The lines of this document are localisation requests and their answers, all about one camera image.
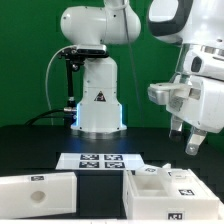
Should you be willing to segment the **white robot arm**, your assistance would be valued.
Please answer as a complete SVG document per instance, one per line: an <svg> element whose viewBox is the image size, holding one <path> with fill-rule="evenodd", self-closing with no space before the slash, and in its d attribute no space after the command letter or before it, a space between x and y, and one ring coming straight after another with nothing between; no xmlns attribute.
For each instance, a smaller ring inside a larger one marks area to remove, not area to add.
<svg viewBox="0 0 224 224"><path fill-rule="evenodd" d="M152 0L147 26L157 40L178 46L172 78L148 87L149 99L171 114L169 137L191 126L186 153L195 155L209 133L224 130L224 0ZM85 135L125 131L117 100L116 62L108 47L130 44L141 31L129 0L104 0L102 7L67 8L60 21L74 70L84 68L83 96L71 128Z"/></svg>

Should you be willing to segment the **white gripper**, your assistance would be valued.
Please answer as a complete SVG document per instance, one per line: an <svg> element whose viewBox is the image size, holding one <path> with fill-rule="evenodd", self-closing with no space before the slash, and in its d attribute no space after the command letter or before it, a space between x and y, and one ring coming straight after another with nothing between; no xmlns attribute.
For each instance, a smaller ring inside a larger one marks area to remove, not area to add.
<svg viewBox="0 0 224 224"><path fill-rule="evenodd" d="M224 82L190 76L186 84L190 87L186 98L171 92L168 111L175 116L171 117L169 138L176 142L181 140L183 121L194 126L185 152L195 156L207 132L219 133L224 128Z"/></svg>

